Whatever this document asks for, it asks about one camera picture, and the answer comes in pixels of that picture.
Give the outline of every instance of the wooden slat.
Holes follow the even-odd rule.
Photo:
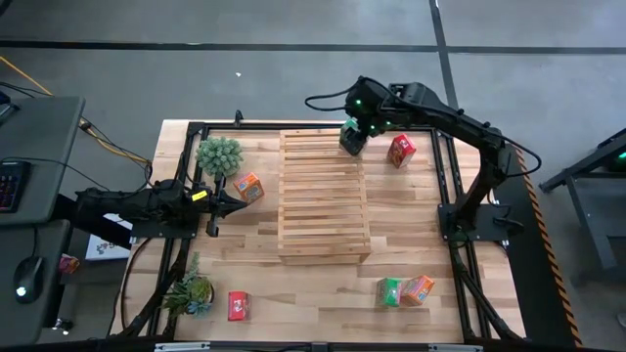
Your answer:
[[[363,224],[363,218],[353,217],[353,218],[341,218],[341,219],[283,220],[284,226],[353,225],[353,224]]]
[[[365,234],[365,228],[326,228],[326,229],[302,229],[302,230],[283,230],[283,236],[289,235],[341,235],[341,234]]]
[[[339,147],[337,130],[283,131],[280,145],[279,256],[283,262],[354,264],[354,254],[364,260],[370,231],[361,159]],[[346,247],[356,243],[361,244],[357,252]],[[297,249],[286,250],[296,244]],[[333,256],[345,254],[351,258],[333,261]],[[309,258],[289,260],[294,256]]]
[[[316,244],[355,244],[355,243],[367,243],[369,240],[365,237],[349,238],[338,237],[325,239],[296,239],[296,240],[283,240],[283,245],[316,245]]]
[[[285,217],[296,217],[296,216],[323,216],[323,215],[353,215],[353,214],[363,214],[363,210],[359,208],[344,208],[344,209],[334,209],[334,208],[325,208],[325,209],[307,209],[307,210],[286,210],[283,214]]]

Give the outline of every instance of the concrete floor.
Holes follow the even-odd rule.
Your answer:
[[[439,0],[438,6],[448,45],[626,46],[622,0]],[[437,43],[428,0],[22,0],[0,19],[0,37]],[[360,74],[381,82],[421,81],[446,97],[436,53],[0,49],[0,55],[57,95],[84,96],[86,117],[123,147],[147,157],[166,118],[232,118],[236,109],[247,118],[343,118],[308,110],[302,101],[341,90]],[[544,159],[544,167],[532,175],[535,184],[625,127],[626,56],[454,54],[450,64],[459,104],[468,114],[491,121]],[[29,84],[5,66],[0,80]],[[70,164],[113,189],[141,184],[136,165],[106,153],[84,134],[77,137]],[[69,195],[89,186],[68,172],[63,191]],[[540,195],[540,203],[563,275],[593,267],[594,254],[567,191]],[[625,350],[626,330],[615,320],[617,312],[626,311],[624,286],[566,284],[585,346]],[[115,293],[115,285],[83,287],[70,337],[103,336]],[[96,314],[87,320],[90,310]]]

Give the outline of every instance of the juice box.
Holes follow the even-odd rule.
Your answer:
[[[376,304],[385,307],[397,307],[400,305],[400,288],[402,280],[385,278],[377,283]]]
[[[228,320],[243,321],[249,318],[250,296],[243,291],[228,292]]]
[[[401,134],[391,141],[389,152],[387,153],[387,159],[391,161],[396,168],[405,166],[411,161],[416,148],[413,142],[407,137],[406,134]]]
[[[410,306],[422,305],[433,286],[434,281],[426,275],[411,279],[404,283],[400,301]]]
[[[252,172],[233,182],[233,186],[235,186],[242,199],[248,204],[265,195],[261,181]]]

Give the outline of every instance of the butcher block tabletop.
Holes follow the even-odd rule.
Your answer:
[[[163,122],[154,157],[153,181],[173,177],[184,148],[188,123],[188,120]],[[280,123],[276,121],[276,130],[210,131],[209,136],[234,138],[243,148],[241,170],[228,179],[227,193],[238,198],[232,182],[254,172],[265,196],[220,219],[219,238],[205,234],[207,217],[201,219],[190,256],[194,252],[200,254],[200,275],[212,281],[216,297],[206,317],[181,316],[175,338],[463,342],[450,253],[438,230],[436,208],[441,200],[430,134],[407,133],[417,152],[410,163],[400,169],[386,160],[391,140],[398,133],[387,132],[371,139],[362,152],[371,236],[371,254],[363,263],[286,266],[278,256]],[[195,150],[199,142],[200,136],[194,143],[190,174],[196,164]],[[441,143],[441,151],[447,180],[450,180],[445,143]],[[478,171],[478,151],[459,141],[456,141],[456,151],[463,184],[468,187]],[[202,177],[207,185],[213,185],[207,175]],[[448,186],[448,193],[454,201],[452,185]],[[127,322],[139,313],[155,289],[163,244],[164,241],[153,240],[146,245],[127,278]],[[173,257],[178,252],[177,245],[178,241]],[[485,295],[509,327],[524,335],[506,252],[492,242],[476,242],[475,251]],[[421,275],[435,282],[424,305],[375,306],[377,281]],[[227,298],[231,290],[243,290],[251,295],[248,321],[227,320]],[[467,296],[471,324],[479,333],[475,304],[468,291]],[[121,330],[119,302],[116,307],[111,333]],[[157,333],[162,331],[166,317],[163,312]]]

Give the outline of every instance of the artificial plant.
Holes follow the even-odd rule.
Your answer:
[[[196,159],[209,176],[228,177],[239,171],[239,163],[244,161],[241,153],[242,147],[236,140],[209,137],[200,142]]]
[[[200,255],[195,252],[189,272],[180,282],[174,283],[172,290],[165,295],[163,308],[177,317],[191,314],[202,317],[211,307],[213,301],[213,285],[206,277],[198,276]]]

